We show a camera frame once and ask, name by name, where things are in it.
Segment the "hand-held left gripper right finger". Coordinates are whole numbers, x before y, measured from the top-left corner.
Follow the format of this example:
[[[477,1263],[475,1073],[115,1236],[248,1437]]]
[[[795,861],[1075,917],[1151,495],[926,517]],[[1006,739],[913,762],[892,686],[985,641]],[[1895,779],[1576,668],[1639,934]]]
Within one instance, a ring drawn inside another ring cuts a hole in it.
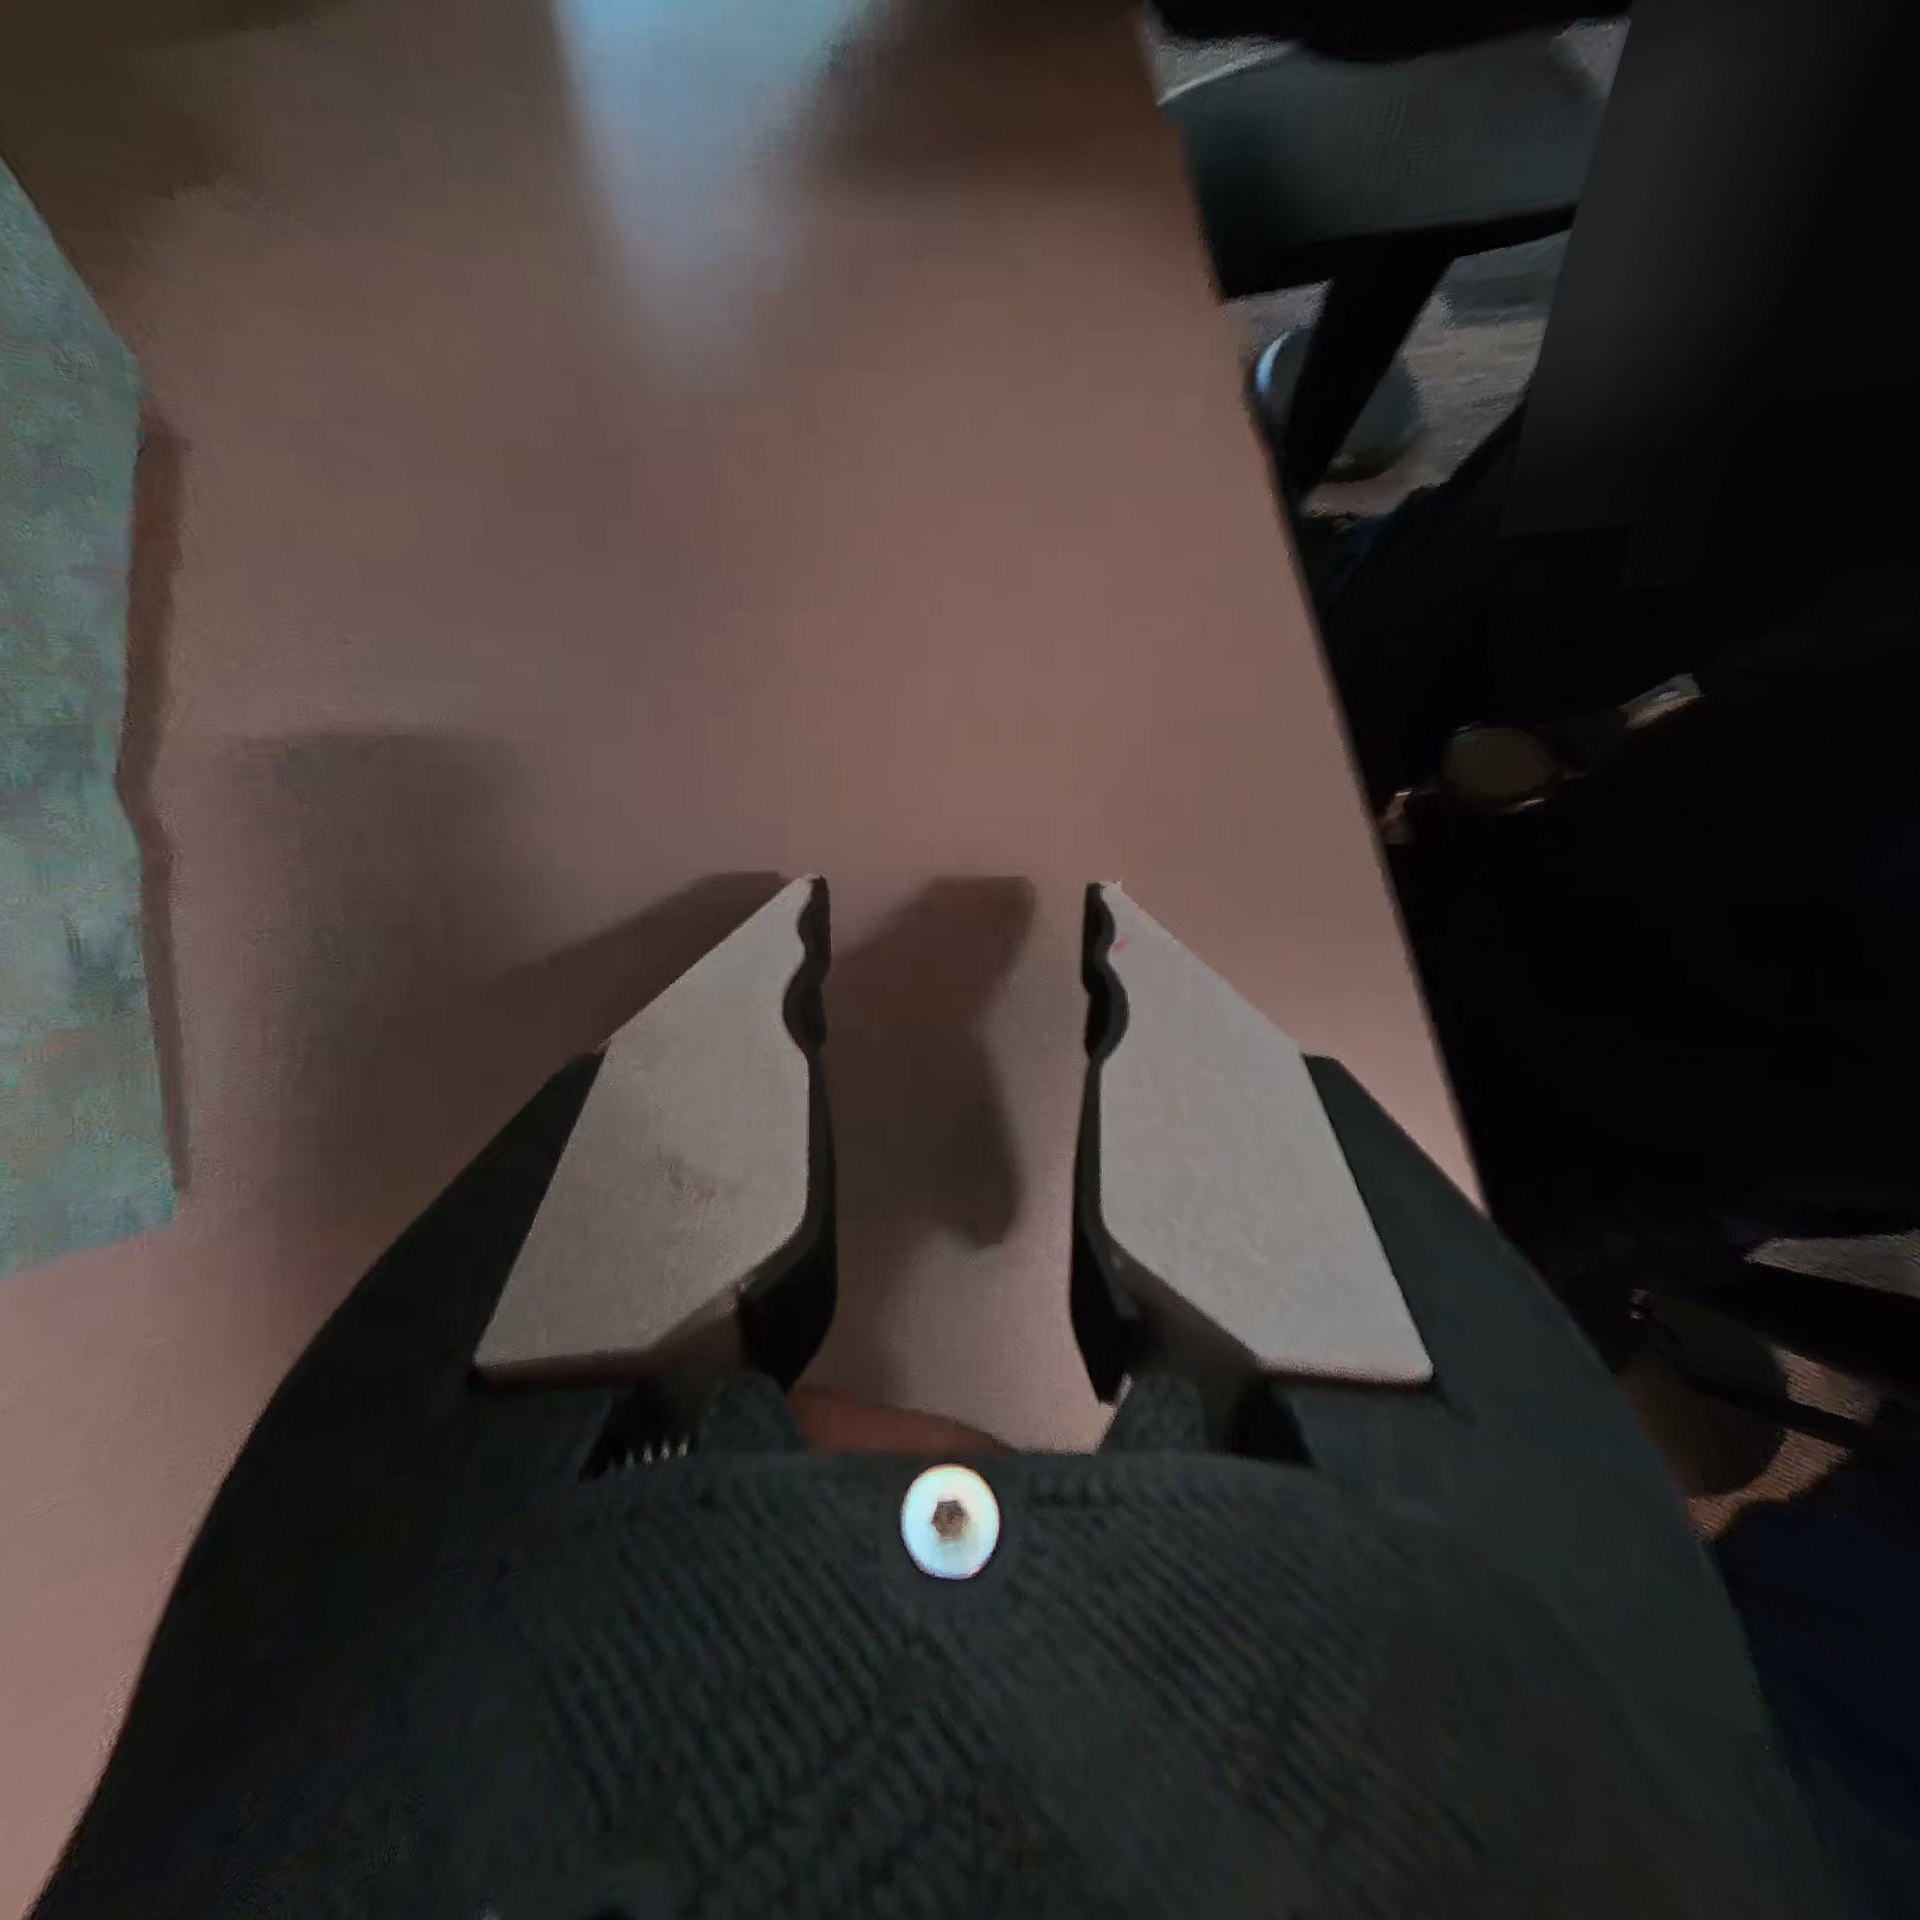
[[[1301,1046],[1116,882],[1086,892],[1070,1321],[1118,1404],[1420,1390],[1432,1361]]]

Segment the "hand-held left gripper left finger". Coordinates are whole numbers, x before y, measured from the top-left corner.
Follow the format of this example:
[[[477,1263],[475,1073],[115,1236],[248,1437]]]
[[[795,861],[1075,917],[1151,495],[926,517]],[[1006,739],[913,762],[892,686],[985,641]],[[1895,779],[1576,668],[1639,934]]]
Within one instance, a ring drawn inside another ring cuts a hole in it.
[[[832,900],[790,881],[619,1026],[473,1365],[499,1385],[795,1383],[836,1306]]]

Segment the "leaf-patterned origami paper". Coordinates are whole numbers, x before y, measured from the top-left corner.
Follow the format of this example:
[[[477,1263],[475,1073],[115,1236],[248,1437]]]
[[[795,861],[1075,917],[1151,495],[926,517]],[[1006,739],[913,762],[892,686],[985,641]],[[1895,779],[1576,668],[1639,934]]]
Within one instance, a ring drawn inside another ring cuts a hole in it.
[[[165,1227],[185,1183],[134,612],[141,403],[133,351],[5,170],[5,1277]]]

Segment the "black mesh office chair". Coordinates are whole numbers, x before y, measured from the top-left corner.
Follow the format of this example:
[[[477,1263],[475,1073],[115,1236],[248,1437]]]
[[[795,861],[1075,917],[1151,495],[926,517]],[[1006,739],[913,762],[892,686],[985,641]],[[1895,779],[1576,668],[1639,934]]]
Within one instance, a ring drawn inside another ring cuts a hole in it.
[[[1324,485],[1448,268],[1565,234],[1604,99],[1564,30],[1391,63],[1297,46],[1176,85],[1161,105],[1216,295],[1324,299],[1275,404],[1255,393],[1283,486]]]

